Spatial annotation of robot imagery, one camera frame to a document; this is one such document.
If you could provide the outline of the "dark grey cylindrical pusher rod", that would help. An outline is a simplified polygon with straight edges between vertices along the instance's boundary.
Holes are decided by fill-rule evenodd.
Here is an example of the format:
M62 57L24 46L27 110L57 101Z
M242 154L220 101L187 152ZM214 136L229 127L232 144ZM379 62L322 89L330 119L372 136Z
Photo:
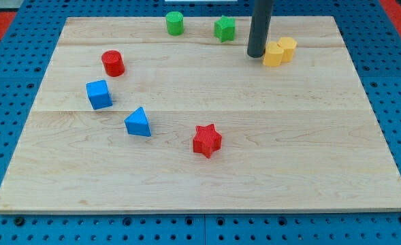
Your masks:
M256 0L251 16L247 54L252 58L263 56L272 17L274 0Z

